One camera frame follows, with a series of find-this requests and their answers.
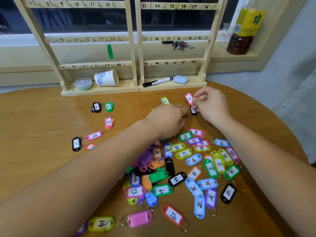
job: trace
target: paper cup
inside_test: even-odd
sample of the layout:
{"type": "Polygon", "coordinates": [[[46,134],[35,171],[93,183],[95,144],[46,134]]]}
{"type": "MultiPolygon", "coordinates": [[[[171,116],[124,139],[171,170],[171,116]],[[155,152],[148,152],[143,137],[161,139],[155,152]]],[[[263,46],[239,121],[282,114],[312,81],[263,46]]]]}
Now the paper cup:
{"type": "Polygon", "coordinates": [[[118,86],[119,77],[116,70],[101,72],[94,75],[94,80],[98,86],[118,86]]]}

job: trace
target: black key tag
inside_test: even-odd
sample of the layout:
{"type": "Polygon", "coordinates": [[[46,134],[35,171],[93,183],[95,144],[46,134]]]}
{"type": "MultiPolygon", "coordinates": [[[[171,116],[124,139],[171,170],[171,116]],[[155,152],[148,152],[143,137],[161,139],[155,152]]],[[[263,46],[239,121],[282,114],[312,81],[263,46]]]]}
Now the black key tag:
{"type": "Polygon", "coordinates": [[[229,183],[225,186],[223,192],[221,193],[221,200],[225,204],[229,204],[233,200],[235,193],[236,193],[235,186],[233,186],[231,183],[229,183]]]}
{"type": "Polygon", "coordinates": [[[81,138],[75,137],[72,139],[72,150],[77,152],[81,150],[81,138]]]}
{"type": "Polygon", "coordinates": [[[155,172],[155,170],[150,169],[150,168],[148,168],[148,169],[147,169],[146,171],[144,171],[144,172],[140,171],[138,167],[136,167],[136,168],[134,169],[134,174],[137,175],[137,176],[149,175],[149,174],[152,174],[152,173],[154,173],[154,172],[155,172]]]}
{"type": "Polygon", "coordinates": [[[184,172],[179,172],[173,177],[170,177],[168,180],[168,184],[172,187],[177,186],[178,184],[184,182],[186,180],[186,173],[184,172]]]}
{"type": "Polygon", "coordinates": [[[92,109],[91,109],[91,112],[92,112],[92,113],[94,113],[94,112],[95,112],[95,113],[101,112],[101,104],[98,103],[97,101],[96,101],[96,102],[93,102],[92,109]]]}
{"type": "Polygon", "coordinates": [[[176,171],[174,170],[173,160],[170,157],[165,158],[166,171],[169,176],[174,176],[176,171]]]}
{"type": "Polygon", "coordinates": [[[195,109],[193,109],[191,106],[190,106],[190,112],[191,112],[191,115],[195,116],[197,115],[198,113],[196,112],[195,109]]]}

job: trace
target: gray wall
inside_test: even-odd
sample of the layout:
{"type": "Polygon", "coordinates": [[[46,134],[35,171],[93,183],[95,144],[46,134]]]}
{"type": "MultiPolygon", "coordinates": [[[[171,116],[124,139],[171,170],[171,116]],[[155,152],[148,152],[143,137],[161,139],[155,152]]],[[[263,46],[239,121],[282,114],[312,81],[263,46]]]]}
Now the gray wall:
{"type": "Polygon", "coordinates": [[[263,71],[209,74],[275,112],[316,162],[316,0],[308,0],[263,71]]]}

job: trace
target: person's left hand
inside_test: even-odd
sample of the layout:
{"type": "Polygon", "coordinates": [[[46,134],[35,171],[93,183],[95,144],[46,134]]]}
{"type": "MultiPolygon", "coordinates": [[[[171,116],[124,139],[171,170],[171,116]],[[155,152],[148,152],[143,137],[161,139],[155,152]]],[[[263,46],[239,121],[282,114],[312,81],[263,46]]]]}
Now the person's left hand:
{"type": "Polygon", "coordinates": [[[180,104],[162,104],[150,112],[144,121],[153,126],[158,139],[167,139],[180,132],[189,111],[180,104]]]}

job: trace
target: hand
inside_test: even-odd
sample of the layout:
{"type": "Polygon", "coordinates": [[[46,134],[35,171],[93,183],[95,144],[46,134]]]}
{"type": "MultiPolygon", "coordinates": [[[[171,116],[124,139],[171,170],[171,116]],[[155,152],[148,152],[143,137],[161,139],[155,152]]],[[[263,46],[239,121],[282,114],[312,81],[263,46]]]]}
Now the hand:
{"type": "Polygon", "coordinates": [[[158,139],[167,139],[180,132],[189,111],[180,104],[162,104],[150,112],[144,121],[154,127],[158,139]]]}
{"type": "Polygon", "coordinates": [[[200,112],[205,120],[217,126],[226,118],[231,118],[226,96],[220,90],[203,87],[193,95],[193,109],[200,112]]]}

